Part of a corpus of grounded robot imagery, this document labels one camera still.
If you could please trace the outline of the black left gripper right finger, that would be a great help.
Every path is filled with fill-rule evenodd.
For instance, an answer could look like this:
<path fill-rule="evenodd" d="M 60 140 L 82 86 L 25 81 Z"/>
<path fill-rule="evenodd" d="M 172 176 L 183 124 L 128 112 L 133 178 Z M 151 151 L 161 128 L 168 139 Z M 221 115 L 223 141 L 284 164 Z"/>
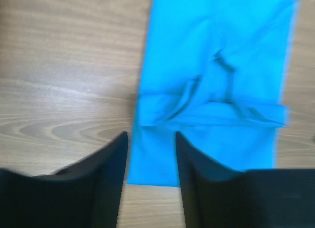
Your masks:
<path fill-rule="evenodd" d="M 313 169 L 239 172 L 206 156 L 179 132 L 175 143 L 186 227 L 314 227 Z"/>

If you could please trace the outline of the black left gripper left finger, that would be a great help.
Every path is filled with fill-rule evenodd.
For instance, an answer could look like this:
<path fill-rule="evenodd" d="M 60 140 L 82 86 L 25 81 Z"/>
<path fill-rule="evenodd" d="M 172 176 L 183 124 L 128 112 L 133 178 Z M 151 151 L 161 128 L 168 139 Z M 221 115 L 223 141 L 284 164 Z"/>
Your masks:
<path fill-rule="evenodd" d="M 1 169 L 3 228 L 114 228 L 128 152 L 128 134 L 51 175 Z"/>

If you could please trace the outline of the teal t-shirt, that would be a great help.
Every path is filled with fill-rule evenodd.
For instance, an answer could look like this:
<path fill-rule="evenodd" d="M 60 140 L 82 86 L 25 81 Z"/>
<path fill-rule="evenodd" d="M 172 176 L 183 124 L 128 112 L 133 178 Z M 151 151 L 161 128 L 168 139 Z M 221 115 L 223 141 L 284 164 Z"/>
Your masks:
<path fill-rule="evenodd" d="M 179 185 L 175 134 L 239 171 L 275 165 L 300 0 L 152 0 L 127 182 Z"/>

